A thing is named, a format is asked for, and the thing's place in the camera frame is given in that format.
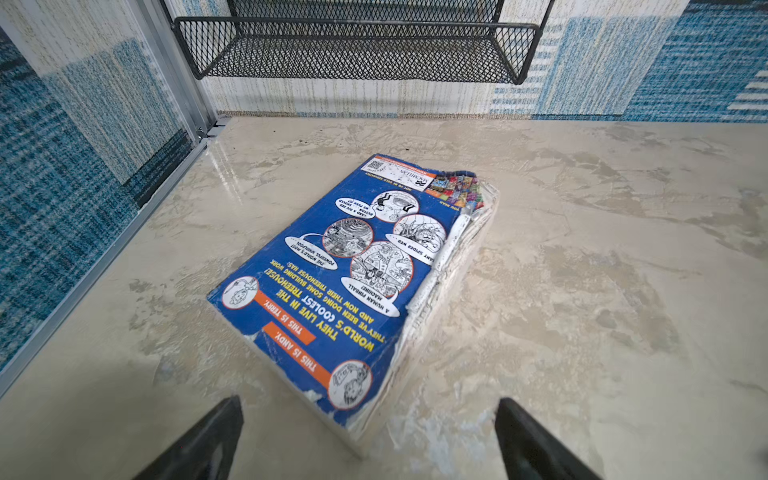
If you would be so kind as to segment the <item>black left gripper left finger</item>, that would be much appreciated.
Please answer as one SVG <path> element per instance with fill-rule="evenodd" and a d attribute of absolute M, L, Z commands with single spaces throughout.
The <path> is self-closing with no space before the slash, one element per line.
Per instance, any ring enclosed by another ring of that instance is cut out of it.
<path fill-rule="evenodd" d="M 135 479 L 227 479 L 243 424 L 240 397 L 223 399 Z"/>

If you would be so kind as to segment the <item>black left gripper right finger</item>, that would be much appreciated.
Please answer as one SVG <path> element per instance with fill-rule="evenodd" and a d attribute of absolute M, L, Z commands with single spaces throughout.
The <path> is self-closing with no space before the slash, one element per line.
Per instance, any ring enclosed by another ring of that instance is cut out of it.
<path fill-rule="evenodd" d="M 508 479 L 600 479 L 512 398 L 499 400 L 494 428 Z"/>

